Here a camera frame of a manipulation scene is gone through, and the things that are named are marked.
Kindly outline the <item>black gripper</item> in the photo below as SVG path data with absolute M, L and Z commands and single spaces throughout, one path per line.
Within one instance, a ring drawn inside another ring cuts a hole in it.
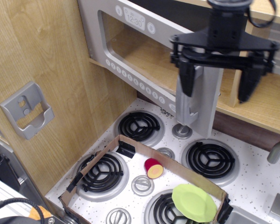
M 196 73 L 192 63 L 237 69 L 242 71 L 238 100 L 246 102 L 262 74 L 273 71 L 274 55 L 280 44 L 245 32 L 243 25 L 249 21 L 257 28 L 266 28 L 273 20 L 255 23 L 250 0 L 209 0 L 207 3 L 212 9 L 205 29 L 170 37 L 171 62 L 179 67 L 182 91 L 192 97 Z

